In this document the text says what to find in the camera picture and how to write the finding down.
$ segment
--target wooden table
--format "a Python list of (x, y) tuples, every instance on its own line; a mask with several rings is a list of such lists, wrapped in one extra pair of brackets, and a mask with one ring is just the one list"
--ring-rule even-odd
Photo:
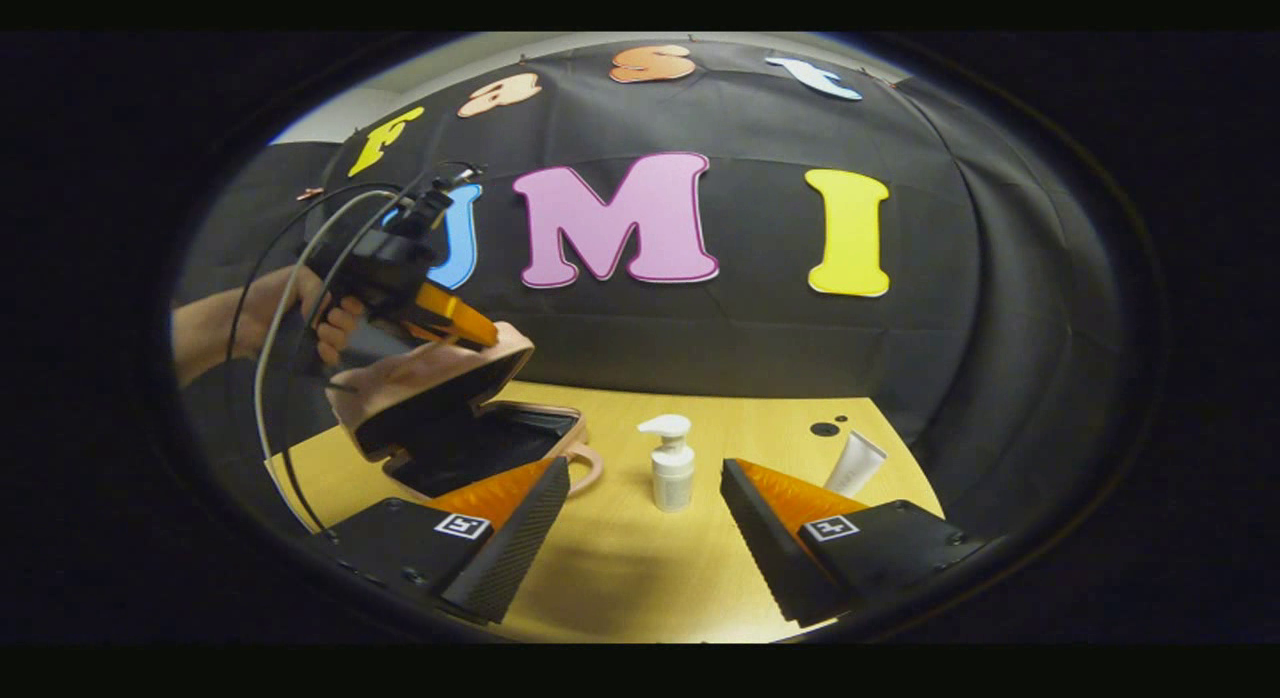
[[(791, 638), (719, 494), (724, 459), (744, 459), (822, 485), (856, 429), (887, 453), (855, 497), (868, 505), (905, 498), (942, 508), (924, 473), (869, 398), (764, 400), (662, 396), (512, 382), (497, 397), (582, 411), (590, 446), (604, 460), (600, 480), (566, 503), (493, 633), (524, 642), (760, 643)], [(649, 452), (654, 435), (636, 425), (660, 414), (692, 421), (696, 452), (689, 508), (653, 503)], [(835, 423), (837, 415), (847, 423)], [(836, 437), (814, 423), (845, 429)], [(362, 457), (346, 432), (330, 429), (292, 448), (307, 501), (333, 525), (403, 487)], [(269, 467), (278, 466), (276, 456)], [(571, 464), (576, 479), (585, 467)], [(278, 480), (293, 502), (288, 480)], [(294, 507), (294, 512), (301, 512)]]

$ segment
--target pink bag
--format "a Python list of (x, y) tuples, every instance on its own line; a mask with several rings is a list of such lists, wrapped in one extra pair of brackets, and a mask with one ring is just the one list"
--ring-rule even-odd
[(600, 456), (586, 446), (586, 423), (573, 409), (490, 401), (534, 352), (530, 338), (497, 323), (498, 343), (484, 351), (425, 343), (370, 366), (348, 370), (328, 389), (338, 423), (369, 461), (411, 492), (433, 498), (483, 478), (564, 456), (589, 466), (570, 487), (576, 496), (599, 479)]

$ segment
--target white pump bottle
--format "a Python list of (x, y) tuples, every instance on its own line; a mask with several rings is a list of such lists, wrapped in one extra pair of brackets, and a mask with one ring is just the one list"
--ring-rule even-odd
[(689, 506), (694, 496), (694, 450), (685, 442), (691, 421), (675, 414), (660, 415), (636, 425), (641, 433), (662, 438), (649, 455), (653, 460), (653, 502), (666, 512)]

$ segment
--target pink letter m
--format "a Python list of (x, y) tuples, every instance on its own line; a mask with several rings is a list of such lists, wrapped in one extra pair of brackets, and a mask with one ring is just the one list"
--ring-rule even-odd
[(703, 247), (698, 215), (698, 177), (710, 163), (698, 154), (655, 154), (631, 165), (613, 202), (604, 201), (580, 174), (548, 168), (512, 186), (529, 202), (530, 288), (557, 288), (577, 279), (564, 260), (561, 236), (598, 280), (608, 280), (622, 257), (631, 229), (639, 251), (627, 273), (648, 283), (695, 283), (719, 273)]

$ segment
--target person's hand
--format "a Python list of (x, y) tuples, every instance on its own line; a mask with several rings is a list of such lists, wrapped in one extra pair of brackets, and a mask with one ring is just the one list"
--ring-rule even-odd
[[(284, 295), (284, 288), (289, 283), (289, 273), (292, 270), (292, 266), (282, 268), (256, 279), (250, 286), (248, 293), (244, 297), (244, 309), (241, 311), (239, 325), (236, 329), (236, 343), (232, 353), (234, 357), (257, 356), (262, 350), (262, 345), (266, 342), (266, 332), (271, 325), (271, 319), (275, 316), (280, 296)], [(316, 301), (321, 300), (321, 288), (324, 288), (324, 282), (320, 280), (320, 277), (303, 266), (298, 272), (298, 279), (294, 283), (293, 295), (289, 296), (288, 307), (292, 309), (301, 297), (301, 312), (302, 318), (306, 318), (311, 314)], [(234, 293), (238, 301), (239, 291)], [(365, 312), (365, 306), (348, 296), (338, 306), (329, 309), (326, 315), (325, 309), (333, 301), (333, 297), (325, 293), (323, 301), (323, 307), (316, 315), (316, 324), (319, 325), (316, 328), (316, 337), (319, 338), (316, 351), (320, 352), (320, 359), (325, 364), (337, 365), (338, 353), (347, 347), (347, 336), (356, 329), (357, 320)]]

